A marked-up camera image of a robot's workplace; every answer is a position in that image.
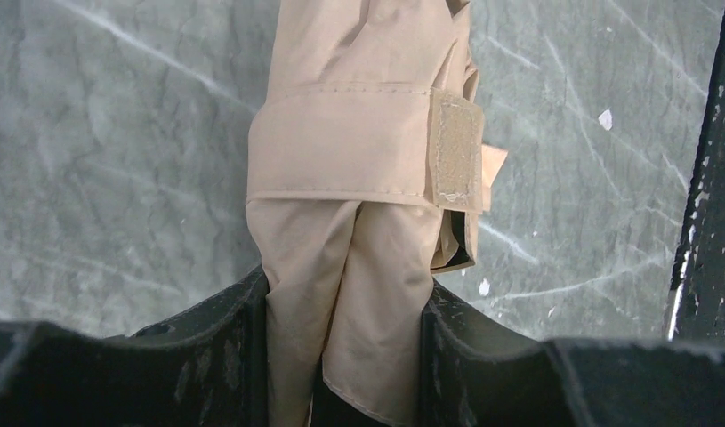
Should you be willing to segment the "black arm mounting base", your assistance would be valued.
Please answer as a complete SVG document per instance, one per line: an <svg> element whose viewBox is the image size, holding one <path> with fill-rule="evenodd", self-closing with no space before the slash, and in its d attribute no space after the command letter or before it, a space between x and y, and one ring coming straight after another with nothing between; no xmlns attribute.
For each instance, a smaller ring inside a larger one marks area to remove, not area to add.
<svg viewBox="0 0 725 427"><path fill-rule="evenodd" d="M668 339L725 342L725 9L669 302Z"/></svg>

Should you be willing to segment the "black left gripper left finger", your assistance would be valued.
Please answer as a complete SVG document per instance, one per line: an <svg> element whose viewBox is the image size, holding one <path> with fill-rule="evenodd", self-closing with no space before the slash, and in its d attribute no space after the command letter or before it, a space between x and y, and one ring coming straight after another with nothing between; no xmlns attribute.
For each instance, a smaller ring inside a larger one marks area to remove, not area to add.
<svg viewBox="0 0 725 427"><path fill-rule="evenodd" d="M136 334L0 321L0 426L264 426L261 268Z"/></svg>

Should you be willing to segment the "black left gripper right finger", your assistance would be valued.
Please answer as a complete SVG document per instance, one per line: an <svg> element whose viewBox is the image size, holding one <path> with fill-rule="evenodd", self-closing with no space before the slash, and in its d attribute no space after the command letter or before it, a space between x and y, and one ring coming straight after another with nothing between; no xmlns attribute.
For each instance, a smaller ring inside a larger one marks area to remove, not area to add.
<svg viewBox="0 0 725 427"><path fill-rule="evenodd" d="M422 343L423 426L725 426L725 343L538 342L443 286Z"/></svg>

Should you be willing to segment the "beige folding umbrella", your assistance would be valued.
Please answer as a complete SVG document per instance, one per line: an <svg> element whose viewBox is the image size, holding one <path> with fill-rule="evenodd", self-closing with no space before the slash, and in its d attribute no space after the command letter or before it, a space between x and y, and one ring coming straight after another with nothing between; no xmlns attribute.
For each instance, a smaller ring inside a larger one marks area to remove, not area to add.
<svg viewBox="0 0 725 427"><path fill-rule="evenodd" d="M284 1L248 135L246 219L269 282L268 423L321 380L415 422L421 314L475 261L506 154L482 142L466 1Z"/></svg>

